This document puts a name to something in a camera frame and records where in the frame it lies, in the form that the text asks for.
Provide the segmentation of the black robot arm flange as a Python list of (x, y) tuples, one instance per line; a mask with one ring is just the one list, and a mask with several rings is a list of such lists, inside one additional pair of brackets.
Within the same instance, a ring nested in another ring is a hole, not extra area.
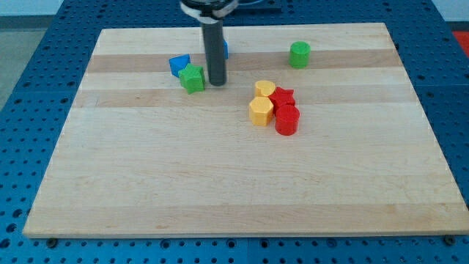
[(223, 20), (238, 5), (238, 0), (180, 0), (180, 8), (186, 15), (205, 24)]

